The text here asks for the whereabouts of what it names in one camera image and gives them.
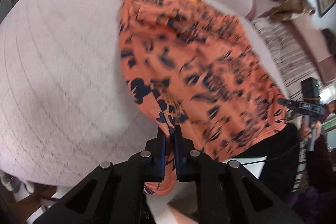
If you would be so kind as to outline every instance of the black cable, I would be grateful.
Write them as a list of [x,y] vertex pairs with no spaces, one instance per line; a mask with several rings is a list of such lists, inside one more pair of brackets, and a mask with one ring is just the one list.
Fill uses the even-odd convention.
[[287,151],[285,151],[284,153],[282,153],[280,156],[277,156],[275,158],[271,158],[271,159],[265,159],[265,160],[258,160],[258,161],[253,161],[253,162],[247,162],[245,164],[241,164],[241,165],[249,165],[249,164],[258,164],[260,162],[267,162],[267,161],[272,161],[272,160],[277,160],[281,157],[283,157],[284,155],[288,154],[290,151],[292,151],[298,144],[300,144],[301,140],[298,141],[295,145],[293,145],[290,149],[288,149]]

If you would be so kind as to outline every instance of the silver bolt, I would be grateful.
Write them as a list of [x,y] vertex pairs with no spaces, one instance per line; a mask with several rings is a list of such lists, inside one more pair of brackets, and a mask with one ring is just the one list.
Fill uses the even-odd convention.
[[107,160],[104,160],[100,163],[100,167],[103,169],[108,169],[111,166],[111,163]]
[[232,168],[238,168],[238,167],[239,167],[239,162],[236,161],[236,160],[230,160],[229,165],[230,165]]
[[189,152],[189,154],[192,156],[192,157],[198,157],[200,155],[200,152],[198,150],[191,150]]
[[143,158],[148,158],[151,156],[151,152],[148,150],[141,151],[140,156]]

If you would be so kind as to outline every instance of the bright light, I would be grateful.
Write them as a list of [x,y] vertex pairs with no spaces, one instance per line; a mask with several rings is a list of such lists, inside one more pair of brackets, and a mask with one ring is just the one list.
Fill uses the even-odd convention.
[[321,100],[322,101],[327,101],[330,97],[331,97],[331,93],[329,89],[324,90],[321,94],[320,94]]

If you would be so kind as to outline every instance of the hand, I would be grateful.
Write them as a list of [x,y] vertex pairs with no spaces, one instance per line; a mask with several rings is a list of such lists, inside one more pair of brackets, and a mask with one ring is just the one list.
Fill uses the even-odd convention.
[[[315,121],[315,122],[313,122],[311,127],[316,129],[316,138],[315,139],[317,140],[321,135],[321,129],[322,129],[321,122],[320,121]],[[299,132],[300,132],[300,138],[304,141],[307,141],[308,139],[310,139],[312,137],[312,135],[310,134],[311,128],[306,126],[306,121],[305,121],[304,118],[302,118],[301,128],[300,128]]]

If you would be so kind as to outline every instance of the orange garment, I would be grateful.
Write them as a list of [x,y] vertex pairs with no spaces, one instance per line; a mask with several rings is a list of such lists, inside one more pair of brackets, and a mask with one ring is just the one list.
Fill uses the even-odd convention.
[[[125,0],[119,42],[128,88],[167,143],[180,124],[196,149],[223,161],[285,127],[284,96],[236,16],[200,1]],[[166,151],[165,180],[146,183],[149,194],[175,183],[173,145]]]

